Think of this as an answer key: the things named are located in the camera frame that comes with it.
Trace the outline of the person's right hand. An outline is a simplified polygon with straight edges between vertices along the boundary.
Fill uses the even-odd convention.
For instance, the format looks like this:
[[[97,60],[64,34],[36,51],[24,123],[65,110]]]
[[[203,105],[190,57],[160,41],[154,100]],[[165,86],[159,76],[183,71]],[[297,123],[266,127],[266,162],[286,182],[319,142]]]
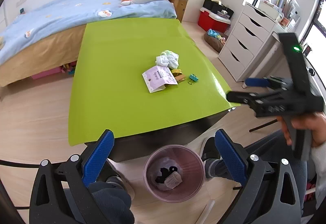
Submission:
[[[312,131],[312,147],[316,148],[325,143],[326,119],[323,112],[309,113],[291,119],[293,128]]]

